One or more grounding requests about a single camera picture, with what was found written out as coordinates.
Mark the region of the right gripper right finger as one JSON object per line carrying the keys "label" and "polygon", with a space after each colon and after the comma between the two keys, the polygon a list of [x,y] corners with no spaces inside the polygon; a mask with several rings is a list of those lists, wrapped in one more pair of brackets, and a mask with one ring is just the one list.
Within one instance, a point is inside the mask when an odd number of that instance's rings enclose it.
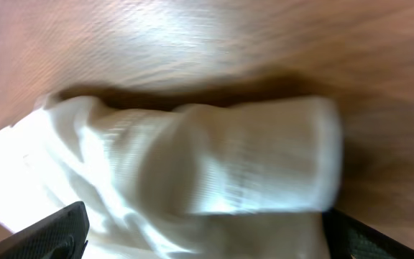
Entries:
{"label": "right gripper right finger", "polygon": [[331,259],[414,259],[414,250],[331,209],[322,213]]}

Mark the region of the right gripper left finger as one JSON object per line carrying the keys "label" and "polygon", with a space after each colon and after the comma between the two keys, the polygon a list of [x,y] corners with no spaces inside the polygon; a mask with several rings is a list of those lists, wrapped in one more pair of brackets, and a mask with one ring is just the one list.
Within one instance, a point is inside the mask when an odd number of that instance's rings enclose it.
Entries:
{"label": "right gripper left finger", "polygon": [[82,201],[72,203],[0,242],[0,259],[81,259],[89,220]]}

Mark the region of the white polo shirt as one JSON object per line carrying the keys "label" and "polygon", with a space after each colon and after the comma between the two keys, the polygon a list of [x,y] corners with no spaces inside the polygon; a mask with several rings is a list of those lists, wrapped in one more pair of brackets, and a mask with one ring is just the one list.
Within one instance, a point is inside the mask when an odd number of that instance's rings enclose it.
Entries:
{"label": "white polo shirt", "polygon": [[327,258],[341,138],[321,97],[171,112],[48,98],[0,130],[0,222],[82,201],[86,258]]}

